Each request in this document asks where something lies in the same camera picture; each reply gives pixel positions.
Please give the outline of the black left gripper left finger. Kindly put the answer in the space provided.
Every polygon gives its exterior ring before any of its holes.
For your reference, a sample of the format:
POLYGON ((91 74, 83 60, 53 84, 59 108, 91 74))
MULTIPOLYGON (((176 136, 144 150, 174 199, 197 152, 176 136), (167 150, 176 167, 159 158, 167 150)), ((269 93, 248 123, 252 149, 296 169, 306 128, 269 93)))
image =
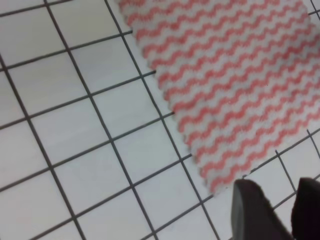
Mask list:
POLYGON ((234 240, 293 239, 263 190, 248 179, 238 179, 233 184, 231 230, 234 240))

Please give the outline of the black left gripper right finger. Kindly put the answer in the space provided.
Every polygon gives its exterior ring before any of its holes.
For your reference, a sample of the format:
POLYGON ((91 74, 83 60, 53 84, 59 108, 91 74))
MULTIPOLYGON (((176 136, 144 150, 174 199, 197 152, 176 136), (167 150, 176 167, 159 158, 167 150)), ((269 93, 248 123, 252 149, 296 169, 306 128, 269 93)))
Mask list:
POLYGON ((291 213, 292 235, 296 240, 320 238, 320 182, 303 177, 299 180, 291 213))

